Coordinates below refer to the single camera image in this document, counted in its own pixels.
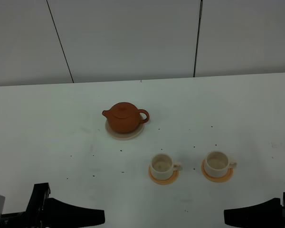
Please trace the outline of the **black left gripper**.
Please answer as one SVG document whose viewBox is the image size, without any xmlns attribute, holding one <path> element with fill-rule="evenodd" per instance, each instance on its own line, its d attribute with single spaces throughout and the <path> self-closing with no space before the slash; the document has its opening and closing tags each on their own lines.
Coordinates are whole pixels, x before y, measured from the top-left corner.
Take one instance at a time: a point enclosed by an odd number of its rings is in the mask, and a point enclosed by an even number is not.
<svg viewBox="0 0 285 228">
<path fill-rule="evenodd" d="M 2 214 L 0 228 L 86 228 L 105 223 L 104 210 L 69 205 L 49 195 L 49 183 L 35 184 L 26 210 Z"/>
</svg>

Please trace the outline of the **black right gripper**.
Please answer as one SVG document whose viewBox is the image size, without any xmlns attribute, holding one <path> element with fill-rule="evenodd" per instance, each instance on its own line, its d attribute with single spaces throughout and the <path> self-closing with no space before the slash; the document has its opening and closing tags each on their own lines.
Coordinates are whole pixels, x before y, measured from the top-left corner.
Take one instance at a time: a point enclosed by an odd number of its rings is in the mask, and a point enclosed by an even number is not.
<svg viewBox="0 0 285 228">
<path fill-rule="evenodd" d="M 224 210 L 226 225 L 237 228 L 285 228 L 285 192 L 283 206 L 279 198 L 261 204 Z"/>
</svg>

